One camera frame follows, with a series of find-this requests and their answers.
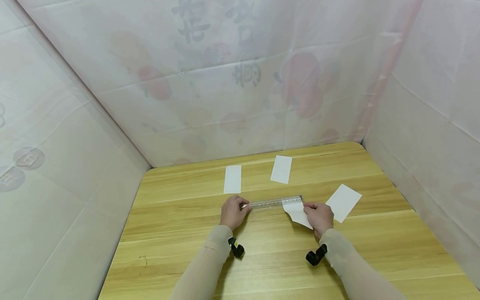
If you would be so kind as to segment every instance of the wood grain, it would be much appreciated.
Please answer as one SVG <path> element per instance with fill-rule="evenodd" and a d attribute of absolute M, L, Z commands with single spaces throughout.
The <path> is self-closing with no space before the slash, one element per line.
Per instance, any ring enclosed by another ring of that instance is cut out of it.
<path fill-rule="evenodd" d="M 293 157 L 288 185 L 270 181 L 276 155 Z M 217 225 L 225 167 L 242 165 L 241 196 L 250 201 L 303 195 L 326 202 L 341 183 L 363 195 L 335 227 L 408 299 L 478 299 L 478 291 L 386 175 L 356 143 L 156 168 L 140 185 L 100 294 L 101 300 L 168 299 Z M 243 259 L 230 257 L 214 299 L 343 299 L 342 284 L 316 249 L 311 230 L 281 208 L 252 212 L 235 233 Z"/>

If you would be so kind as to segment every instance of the black clip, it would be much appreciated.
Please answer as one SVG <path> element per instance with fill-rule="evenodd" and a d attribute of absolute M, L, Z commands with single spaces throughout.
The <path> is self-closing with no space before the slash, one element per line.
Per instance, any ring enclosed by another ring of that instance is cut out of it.
<path fill-rule="evenodd" d="M 316 266 L 320 263 L 320 261 L 322 260 L 322 258 L 325 256 L 326 253 L 327 253 L 327 245 L 322 244 L 315 253 L 313 251 L 308 252 L 307 257 L 305 258 L 311 265 Z"/>
<path fill-rule="evenodd" d="M 245 253 L 245 249 L 243 248 L 243 246 L 237 245 L 236 239 L 234 237 L 231 237 L 230 239 L 228 239 L 228 244 L 232 249 L 233 256 L 237 258 L 241 258 L 241 256 Z"/>

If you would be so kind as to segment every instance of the pink fabric backdrop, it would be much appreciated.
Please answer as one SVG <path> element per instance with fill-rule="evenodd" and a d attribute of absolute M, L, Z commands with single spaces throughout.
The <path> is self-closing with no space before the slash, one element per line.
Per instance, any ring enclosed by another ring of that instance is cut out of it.
<path fill-rule="evenodd" d="M 0 0 L 0 299 L 94 299 L 150 166 Z"/>
<path fill-rule="evenodd" d="M 19 2 L 160 167 L 360 141 L 417 0 Z"/>
<path fill-rule="evenodd" d="M 480 2 L 425 0 L 367 150 L 480 287 Z"/>

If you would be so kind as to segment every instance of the white paper strip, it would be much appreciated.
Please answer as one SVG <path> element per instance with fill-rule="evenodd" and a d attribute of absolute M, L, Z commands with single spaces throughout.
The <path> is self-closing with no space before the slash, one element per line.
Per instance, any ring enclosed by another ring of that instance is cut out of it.
<path fill-rule="evenodd" d="M 283 210 L 290 215 L 293 222 L 297 222 L 305 227 L 313 229 L 308 221 L 307 214 L 303 211 L 303 202 L 284 204 Z"/>
<path fill-rule="evenodd" d="M 292 167 L 292 158 L 288 156 L 277 155 L 273 164 L 271 181 L 288 184 L 290 178 L 290 168 Z"/>
<path fill-rule="evenodd" d="M 342 184 L 325 204 L 332 208 L 334 219 L 342 223 L 360 198 L 361 194 Z"/>
<path fill-rule="evenodd" d="M 225 168 L 224 194 L 241 193 L 241 166 L 228 166 Z"/>

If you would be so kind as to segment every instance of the arm sleeve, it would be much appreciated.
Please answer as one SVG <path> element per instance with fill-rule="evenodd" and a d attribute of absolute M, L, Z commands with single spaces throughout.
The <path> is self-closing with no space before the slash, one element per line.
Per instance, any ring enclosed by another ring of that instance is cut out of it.
<path fill-rule="evenodd" d="M 350 300 L 405 299 L 358 254 L 340 232 L 327 230 L 320 240 L 322 244 L 327 245 L 325 257 L 342 279 Z"/>
<path fill-rule="evenodd" d="M 223 264 L 230 254 L 232 231 L 227 226 L 213 227 L 202 248 L 180 277 L 170 300 L 209 300 L 213 297 Z"/>

